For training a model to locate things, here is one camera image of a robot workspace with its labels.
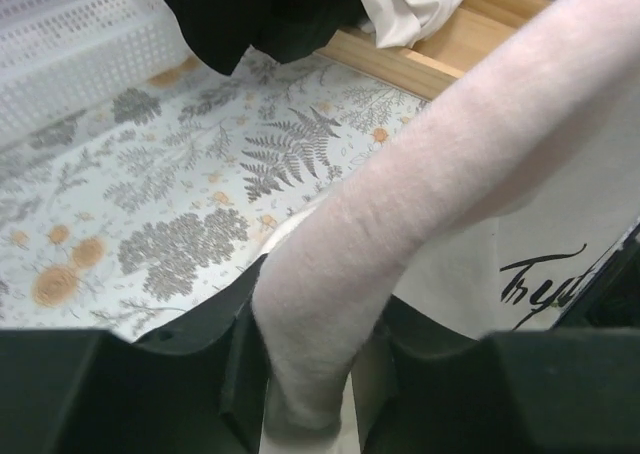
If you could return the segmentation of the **white floral print t-shirt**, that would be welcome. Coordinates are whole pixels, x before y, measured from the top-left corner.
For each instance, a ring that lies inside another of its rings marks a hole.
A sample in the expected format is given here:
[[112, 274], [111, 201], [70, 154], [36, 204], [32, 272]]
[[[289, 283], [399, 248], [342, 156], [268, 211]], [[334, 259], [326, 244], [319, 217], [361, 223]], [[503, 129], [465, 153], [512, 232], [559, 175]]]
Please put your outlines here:
[[356, 449], [391, 298], [475, 340], [546, 330], [639, 215], [639, 0], [556, 0], [264, 242], [262, 451]]

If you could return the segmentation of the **green and grey raglan shirt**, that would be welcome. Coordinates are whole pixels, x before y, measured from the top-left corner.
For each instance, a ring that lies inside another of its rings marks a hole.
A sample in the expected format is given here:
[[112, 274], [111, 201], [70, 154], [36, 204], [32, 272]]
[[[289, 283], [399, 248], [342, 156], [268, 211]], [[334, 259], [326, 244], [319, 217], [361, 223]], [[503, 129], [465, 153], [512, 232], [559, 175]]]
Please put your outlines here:
[[363, 32], [378, 48], [412, 47], [451, 18], [463, 0], [360, 0], [367, 19]]

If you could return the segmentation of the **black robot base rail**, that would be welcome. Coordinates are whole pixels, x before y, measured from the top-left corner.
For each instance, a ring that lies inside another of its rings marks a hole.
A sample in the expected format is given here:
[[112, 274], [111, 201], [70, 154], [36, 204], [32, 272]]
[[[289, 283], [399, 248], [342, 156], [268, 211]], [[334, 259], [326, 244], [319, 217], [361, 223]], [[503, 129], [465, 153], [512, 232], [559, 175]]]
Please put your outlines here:
[[631, 231], [554, 328], [639, 328], [639, 227]]

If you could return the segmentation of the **black t-shirt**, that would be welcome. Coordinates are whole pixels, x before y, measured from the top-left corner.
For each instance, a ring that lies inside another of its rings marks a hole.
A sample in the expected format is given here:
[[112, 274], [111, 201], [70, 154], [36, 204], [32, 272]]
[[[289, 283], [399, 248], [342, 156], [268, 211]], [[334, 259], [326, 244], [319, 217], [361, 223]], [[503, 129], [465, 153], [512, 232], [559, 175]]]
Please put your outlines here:
[[233, 73], [253, 47], [280, 64], [324, 47], [365, 17], [361, 0], [164, 0], [189, 48], [207, 66]]

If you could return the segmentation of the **right wooden rack base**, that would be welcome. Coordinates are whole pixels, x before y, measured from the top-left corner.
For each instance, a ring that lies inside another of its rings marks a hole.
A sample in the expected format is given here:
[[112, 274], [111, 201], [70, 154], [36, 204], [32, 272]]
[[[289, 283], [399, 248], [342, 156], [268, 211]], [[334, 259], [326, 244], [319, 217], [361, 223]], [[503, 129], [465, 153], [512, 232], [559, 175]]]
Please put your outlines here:
[[370, 35], [345, 28], [317, 53], [432, 100], [549, 4], [549, 0], [464, 0], [438, 32], [411, 48], [378, 49]]

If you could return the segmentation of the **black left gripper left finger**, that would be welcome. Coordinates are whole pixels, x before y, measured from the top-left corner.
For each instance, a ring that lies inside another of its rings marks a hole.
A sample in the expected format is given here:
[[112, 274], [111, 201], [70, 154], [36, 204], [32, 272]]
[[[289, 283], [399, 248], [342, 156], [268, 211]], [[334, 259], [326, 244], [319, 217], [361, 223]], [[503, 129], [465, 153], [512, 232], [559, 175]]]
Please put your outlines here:
[[127, 342], [98, 329], [1, 334], [5, 453], [255, 453], [268, 366], [253, 264], [199, 306]]

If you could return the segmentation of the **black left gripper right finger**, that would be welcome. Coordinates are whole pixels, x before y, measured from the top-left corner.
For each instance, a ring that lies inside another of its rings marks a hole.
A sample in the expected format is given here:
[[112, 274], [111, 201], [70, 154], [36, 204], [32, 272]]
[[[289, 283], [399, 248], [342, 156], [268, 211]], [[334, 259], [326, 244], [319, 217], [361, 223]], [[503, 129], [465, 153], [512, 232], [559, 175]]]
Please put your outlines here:
[[365, 453], [635, 453], [639, 335], [469, 339], [392, 299], [353, 372]]

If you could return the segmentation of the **floral patterned table mat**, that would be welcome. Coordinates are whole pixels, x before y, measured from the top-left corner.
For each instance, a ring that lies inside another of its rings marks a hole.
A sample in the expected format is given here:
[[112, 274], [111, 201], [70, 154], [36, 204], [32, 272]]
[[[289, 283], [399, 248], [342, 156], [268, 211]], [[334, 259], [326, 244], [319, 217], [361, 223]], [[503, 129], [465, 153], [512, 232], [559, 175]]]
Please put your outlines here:
[[194, 59], [1, 152], [1, 324], [136, 339], [234, 281], [421, 100], [318, 57]]

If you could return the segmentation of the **white perforated plastic basket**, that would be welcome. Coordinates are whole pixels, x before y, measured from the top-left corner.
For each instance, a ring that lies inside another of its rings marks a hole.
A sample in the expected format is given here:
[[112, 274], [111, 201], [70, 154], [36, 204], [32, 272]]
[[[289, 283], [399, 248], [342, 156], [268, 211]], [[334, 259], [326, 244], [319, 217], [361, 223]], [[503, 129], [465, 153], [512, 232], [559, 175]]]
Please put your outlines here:
[[1, 139], [103, 102], [188, 55], [163, 0], [1, 0]]

